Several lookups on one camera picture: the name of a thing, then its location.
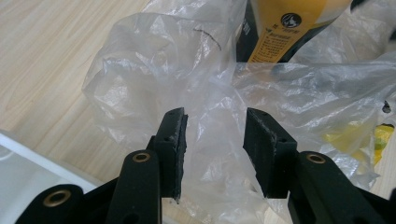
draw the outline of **yellow object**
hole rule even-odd
[[[337,148],[341,152],[350,154],[353,158],[358,161],[366,162],[370,161],[369,158],[371,153],[364,151],[370,144],[370,135],[366,132],[370,127],[367,125],[361,125],[358,123],[348,123],[343,130],[337,130],[331,133],[326,133],[322,137],[326,142],[332,144],[333,147]],[[375,128],[375,152],[374,152],[374,164],[377,164],[382,156],[381,153],[387,145],[390,137],[392,136],[394,128],[388,125],[378,125]],[[356,136],[367,136],[362,139],[359,145],[353,141]]]
[[[375,128],[375,154],[374,164],[377,164],[382,158],[382,151],[392,136],[394,127],[388,125],[379,125]]]
[[[351,0],[257,0],[259,40],[250,63],[277,63],[332,23]]]

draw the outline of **wood grain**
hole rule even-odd
[[[81,86],[112,25],[148,0],[0,0],[0,129],[36,152],[67,162],[102,181],[117,176],[128,150],[95,125]],[[377,165],[373,192],[396,187],[394,141]],[[199,223],[177,205],[164,213]],[[268,223],[284,223],[273,212]]]

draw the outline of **black plastic bracket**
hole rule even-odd
[[[299,153],[294,139],[263,111],[247,110],[244,149],[264,197],[290,193],[293,223],[396,223],[396,196],[387,201],[358,189],[329,157]]]
[[[17,223],[162,223],[161,197],[180,197],[187,119],[184,108],[167,112],[147,149],[125,158],[118,178],[85,195],[75,185],[47,189]]]

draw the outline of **plastic bag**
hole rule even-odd
[[[224,6],[197,2],[187,8]],[[264,200],[242,149],[248,106],[272,114],[299,150],[330,156],[354,184],[368,189],[376,177],[374,126],[379,118],[394,118],[381,109],[384,100],[395,102],[389,97],[396,88],[396,53],[354,64],[236,66],[233,37],[244,1],[220,2],[232,13],[219,10],[213,20],[196,20],[181,7],[173,16],[141,13],[115,24],[83,86],[99,127],[138,150],[165,111],[184,106],[189,124],[180,206],[204,223],[263,223],[268,202],[278,213],[286,211],[285,204]],[[337,141],[344,133],[348,144]],[[362,162],[349,156],[356,152]]]
[[[353,63],[373,60],[386,50],[396,29],[396,1],[370,0],[348,8],[334,23],[300,48],[294,63]]]

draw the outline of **white surface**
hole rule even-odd
[[[84,192],[91,182],[38,155],[0,132],[0,223],[14,223],[37,194],[59,184],[75,184]]]

